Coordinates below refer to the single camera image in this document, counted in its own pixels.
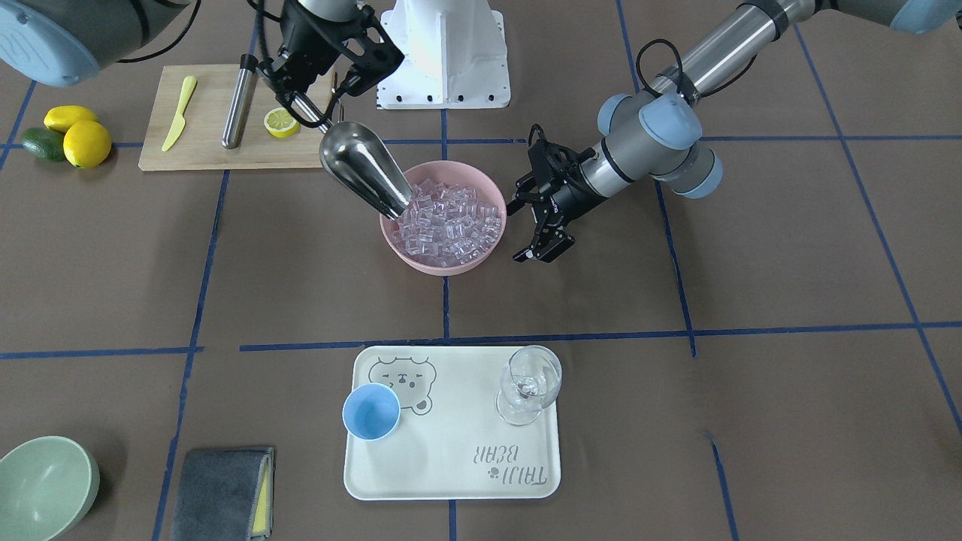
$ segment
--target wooden cutting board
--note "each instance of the wooden cutting board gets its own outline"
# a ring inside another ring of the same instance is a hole
[[[167,65],[157,86],[154,109],[140,151],[140,170],[321,168],[318,150],[322,135],[301,126],[288,138],[277,139],[264,127],[264,115],[280,107],[274,93],[258,78],[254,100],[240,146],[227,150],[220,145],[227,123],[239,68],[236,64]],[[187,127],[167,152],[161,145],[170,130],[184,77],[197,78],[197,88],[184,112]],[[332,73],[317,77],[308,91],[322,111],[331,98]]]

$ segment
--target blue cup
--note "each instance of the blue cup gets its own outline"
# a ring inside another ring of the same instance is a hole
[[[362,440],[378,440],[397,426],[401,402],[391,387],[366,383],[347,396],[341,417],[351,434]]]

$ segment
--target yellow lemon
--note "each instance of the yellow lemon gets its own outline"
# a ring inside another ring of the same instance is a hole
[[[287,109],[278,107],[277,109],[271,109],[264,116],[264,127],[267,128],[270,135],[283,139],[297,133],[300,124],[297,123],[297,120],[294,120]]]
[[[47,111],[43,118],[43,125],[47,128],[65,134],[70,126],[81,120],[98,121],[97,115],[86,107],[79,105],[62,105]]]
[[[111,153],[111,134],[92,120],[81,120],[63,136],[63,154],[75,167],[96,167]]]

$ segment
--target metal cylinder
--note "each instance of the metal cylinder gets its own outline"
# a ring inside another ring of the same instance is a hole
[[[779,2],[789,23],[804,20],[815,12],[814,0],[782,0]],[[705,94],[720,87],[738,73],[777,36],[775,23],[760,8],[742,4],[682,59],[685,74],[698,93]],[[676,71],[671,66],[667,72]],[[669,78],[660,76],[651,87],[658,92],[675,91]]]
[[[224,125],[224,135],[220,139],[220,144],[224,148],[237,148],[241,144],[243,128],[247,124],[247,114],[250,113],[250,104],[254,99],[254,89],[257,88],[255,67],[257,67],[257,59],[251,55],[241,55],[238,82],[234,87],[234,99],[231,100],[231,108]]]

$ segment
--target sage green bowl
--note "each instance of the sage green bowl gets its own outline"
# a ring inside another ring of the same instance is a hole
[[[90,510],[100,471],[77,442],[43,436],[0,458],[0,539],[49,541]]]

